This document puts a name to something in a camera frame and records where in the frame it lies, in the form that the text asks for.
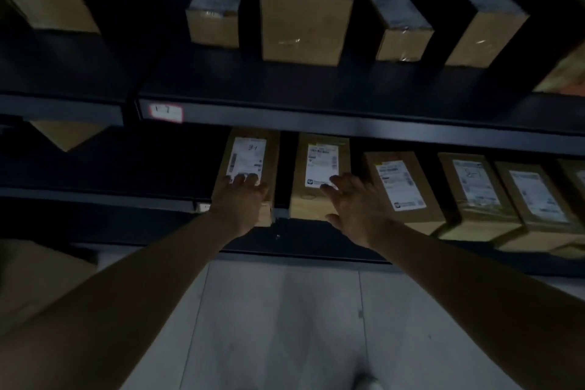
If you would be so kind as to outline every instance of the shoe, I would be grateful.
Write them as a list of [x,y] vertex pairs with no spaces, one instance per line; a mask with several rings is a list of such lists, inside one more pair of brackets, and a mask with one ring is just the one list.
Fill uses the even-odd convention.
[[384,387],[372,376],[360,376],[356,379],[353,390],[384,390]]

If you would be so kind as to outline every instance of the hand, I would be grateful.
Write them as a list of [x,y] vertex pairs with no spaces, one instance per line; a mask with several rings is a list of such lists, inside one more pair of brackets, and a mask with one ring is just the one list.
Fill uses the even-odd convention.
[[216,194],[211,198],[209,214],[218,218],[220,225],[230,225],[235,231],[234,237],[244,236],[258,222],[260,205],[268,192],[265,182],[258,182],[255,174],[239,174],[230,183],[230,176],[225,176]]
[[394,224],[390,218],[390,202],[372,184],[363,184],[350,173],[331,176],[331,182],[339,190],[323,184],[321,191],[330,198],[339,214],[328,214],[327,221],[354,244],[373,248],[372,245]]

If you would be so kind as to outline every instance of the forearm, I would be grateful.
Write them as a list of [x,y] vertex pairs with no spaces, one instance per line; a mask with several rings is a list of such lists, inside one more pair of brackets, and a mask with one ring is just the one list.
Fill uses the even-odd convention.
[[580,388],[582,301],[402,224],[389,224],[372,247],[433,296],[525,389]]
[[234,236],[208,213],[93,276],[0,340],[0,387],[117,390]]

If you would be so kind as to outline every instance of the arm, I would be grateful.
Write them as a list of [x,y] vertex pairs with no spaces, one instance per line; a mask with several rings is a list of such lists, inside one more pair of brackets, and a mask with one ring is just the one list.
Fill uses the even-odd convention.
[[205,265],[258,221],[267,186],[242,175],[208,213],[129,255],[0,340],[2,390],[117,390]]
[[585,303],[494,261],[393,222],[388,201],[352,175],[323,186],[329,222],[398,265],[526,390],[582,388]]

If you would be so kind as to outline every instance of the gray floor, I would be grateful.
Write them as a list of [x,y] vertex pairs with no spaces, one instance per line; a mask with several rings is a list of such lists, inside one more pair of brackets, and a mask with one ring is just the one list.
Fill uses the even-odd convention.
[[[104,268],[120,255],[102,253]],[[585,299],[585,282],[547,282]],[[124,390],[519,389],[402,274],[213,261]]]

